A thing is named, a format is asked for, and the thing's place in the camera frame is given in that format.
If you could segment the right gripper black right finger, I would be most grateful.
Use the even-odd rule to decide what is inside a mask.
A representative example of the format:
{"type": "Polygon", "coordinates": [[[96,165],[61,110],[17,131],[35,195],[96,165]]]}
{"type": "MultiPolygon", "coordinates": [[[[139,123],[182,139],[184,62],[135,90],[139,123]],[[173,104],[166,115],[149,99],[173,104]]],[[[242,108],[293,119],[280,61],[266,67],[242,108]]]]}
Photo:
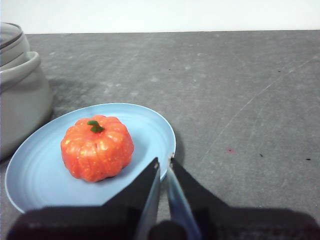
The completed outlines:
{"type": "Polygon", "coordinates": [[[234,207],[223,202],[171,158],[167,169],[171,219],[189,240],[318,240],[310,215],[287,208],[234,207]]]}

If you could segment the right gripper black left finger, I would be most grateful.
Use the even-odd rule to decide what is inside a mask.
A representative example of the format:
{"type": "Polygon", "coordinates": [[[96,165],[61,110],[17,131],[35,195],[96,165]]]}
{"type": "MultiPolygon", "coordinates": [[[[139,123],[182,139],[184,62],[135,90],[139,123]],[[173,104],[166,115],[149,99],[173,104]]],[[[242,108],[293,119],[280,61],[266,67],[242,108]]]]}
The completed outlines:
{"type": "Polygon", "coordinates": [[[145,240],[157,220],[160,183],[160,164],[154,158],[103,205],[30,210],[14,223],[7,239],[145,240]]]}

